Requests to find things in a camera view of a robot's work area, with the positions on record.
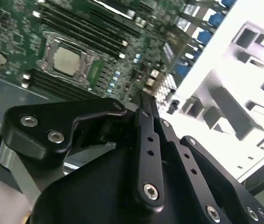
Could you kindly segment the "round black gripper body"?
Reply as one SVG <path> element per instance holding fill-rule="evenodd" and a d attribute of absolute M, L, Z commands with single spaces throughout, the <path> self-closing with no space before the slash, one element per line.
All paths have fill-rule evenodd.
<path fill-rule="evenodd" d="M 153 213 L 135 202 L 135 166 L 126 149 L 116 149 L 51 184 L 38 198 L 32 224 L 204 224 L 181 171 L 162 161 L 164 208 Z"/>

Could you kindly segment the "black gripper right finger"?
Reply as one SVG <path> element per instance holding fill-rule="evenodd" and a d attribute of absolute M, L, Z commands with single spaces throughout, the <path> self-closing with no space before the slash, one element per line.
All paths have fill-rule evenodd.
<path fill-rule="evenodd" d="M 156 100 L 148 96 L 157 133 L 170 170 L 182 177 L 186 200 L 176 207 L 184 224 L 264 224 L 264 206 L 195 138 L 179 139 L 170 123 L 159 117 Z"/>

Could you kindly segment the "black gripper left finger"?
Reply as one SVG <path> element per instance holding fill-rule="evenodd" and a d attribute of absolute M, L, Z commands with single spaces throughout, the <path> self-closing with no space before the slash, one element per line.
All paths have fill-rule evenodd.
<path fill-rule="evenodd" d="M 22 105 L 8 109 L 0 131 L 0 165 L 8 170 L 33 209 L 52 202 L 44 191 L 54 182 L 53 194 L 70 194 L 81 203 L 92 187 L 78 184 L 76 173 L 63 176 L 63 164 L 73 148 L 115 141 L 112 164 L 123 161 L 120 151 L 131 152 L 132 176 L 127 196 L 140 209 L 162 211 L 164 182 L 161 164 L 163 128 L 155 99 L 141 93 L 135 111 L 113 98 Z"/>

